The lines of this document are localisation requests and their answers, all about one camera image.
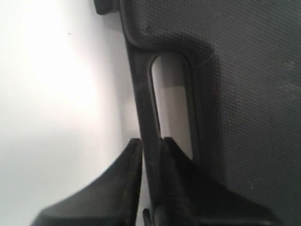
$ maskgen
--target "white background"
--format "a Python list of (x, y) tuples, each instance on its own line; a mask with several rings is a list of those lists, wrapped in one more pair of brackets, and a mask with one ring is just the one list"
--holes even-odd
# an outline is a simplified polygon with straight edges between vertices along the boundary
[[(162, 134), (191, 156), (181, 71), (167, 54), (153, 77)], [(118, 14), (97, 15), (92, 0), (0, 1), (1, 226), (29, 225), (139, 136)], [(143, 176), (137, 225), (148, 205)]]

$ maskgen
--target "white wall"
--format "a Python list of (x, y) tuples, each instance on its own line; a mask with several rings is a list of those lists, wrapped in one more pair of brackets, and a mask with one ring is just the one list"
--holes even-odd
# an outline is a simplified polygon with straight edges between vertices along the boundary
[[(164, 74), (160, 65), (154, 70)], [(163, 100), (184, 93), (181, 82), (171, 82), (172, 91), (157, 81)], [(186, 121), (178, 122), (185, 138), (175, 137), (189, 150)], [(173, 135), (170, 125), (164, 135)], [(118, 14), (98, 16), (92, 0), (0, 1), (1, 226), (29, 225), (139, 136)], [(148, 206), (145, 177), (142, 198), (141, 209)]]

